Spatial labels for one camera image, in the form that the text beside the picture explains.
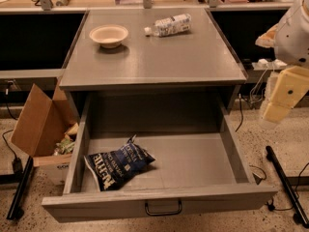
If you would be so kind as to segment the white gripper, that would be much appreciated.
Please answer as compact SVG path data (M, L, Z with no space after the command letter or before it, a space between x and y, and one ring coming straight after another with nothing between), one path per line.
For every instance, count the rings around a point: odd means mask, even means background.
M262 123L279 124L309 91L309 0L295 0L278 26L259 36L255 45L274 48L277 59L297 65L281 71L275 82L268 83Z

